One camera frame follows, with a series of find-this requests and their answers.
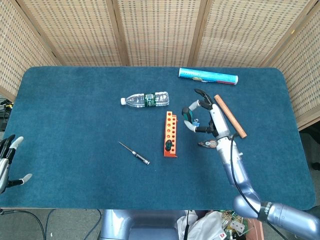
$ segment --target table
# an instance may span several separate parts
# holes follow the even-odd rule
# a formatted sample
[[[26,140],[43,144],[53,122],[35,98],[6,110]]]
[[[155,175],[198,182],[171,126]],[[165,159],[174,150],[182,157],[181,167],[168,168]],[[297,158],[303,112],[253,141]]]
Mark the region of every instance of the table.
[[[23,76],[5,136],[24,136],[10,178],[26,184],[0,195],[2,207],[231,209],[229,185],[212,138],[183,124],[182,108],[219,94],[247,133],[238,149],[263,201],[306,210],[315,192],[283,74],[276,68],[197,68],[238,75],[237,85],[178,78],[177,67],[32,67]],[[164,107],[121,106],[135,93],[167,91]],[[165,116],[177,115],[177,158],[163,157]],[[206,126],[209,114],[194,113]],[[151,161],[145,165],[118,141]]]

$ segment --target white bag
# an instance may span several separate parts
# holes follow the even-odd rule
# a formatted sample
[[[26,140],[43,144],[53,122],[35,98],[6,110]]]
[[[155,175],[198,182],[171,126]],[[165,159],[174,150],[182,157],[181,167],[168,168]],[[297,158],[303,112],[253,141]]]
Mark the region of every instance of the white bag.
[[[189,211],[188,240],[223,240],[227,237],[222,229],[221,212],[208,212],[200,220],[194,210]],[[177,221],[179,240],[184,240],[187,225],[187,216],[180,217]]]

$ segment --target green label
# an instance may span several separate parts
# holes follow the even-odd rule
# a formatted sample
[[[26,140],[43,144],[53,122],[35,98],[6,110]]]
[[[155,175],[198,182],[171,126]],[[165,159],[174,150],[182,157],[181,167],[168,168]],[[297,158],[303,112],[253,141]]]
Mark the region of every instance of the green label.
[[[144,94],[144,106],[145,107],[155,107],[156,106],[156,94],[154,92]]]

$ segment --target robotic finger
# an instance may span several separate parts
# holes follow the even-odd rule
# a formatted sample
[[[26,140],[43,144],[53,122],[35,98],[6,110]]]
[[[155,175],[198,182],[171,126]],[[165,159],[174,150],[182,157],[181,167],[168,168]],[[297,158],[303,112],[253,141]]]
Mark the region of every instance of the robotic finger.
[[[4,139],[0,142],[0,194],[3,193],[6,188],[11,188],[26,183],[32,177],[32,174],[29,173],[23,178],[9,180],[9,170],[14,159],[16,149],[24,140],[24,138],[20,136],[14,142],[12,142],[14,138],[15,135],[11,135],[7,139]]]
[[[210,120],[209,126],[199,126],[199,124],[195,124],[193,111],[198,107],[203,107],[204,109],[209,110],[209,112],[212,112],[214,103],[210,96],[206,94],[203,90],[196,88],[194,91],[200,94],[204,98],[204,100],[196,100],[189,107],[185,106],[182,109],[184,124],[188,127],[188,129],[190,129],[194,133],[213,134],[214,137],[217,137],[218,132],[213,119]]]

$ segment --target plastic bottle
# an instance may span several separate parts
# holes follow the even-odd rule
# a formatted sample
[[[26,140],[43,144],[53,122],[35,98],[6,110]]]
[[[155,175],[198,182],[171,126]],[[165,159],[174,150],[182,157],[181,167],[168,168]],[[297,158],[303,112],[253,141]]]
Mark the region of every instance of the plastic bottle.
[[[166,91],[138,93],[127,98],[121,98],[121,105],[129,105],[135,108],[166,106],[169,105],[169,95]]]

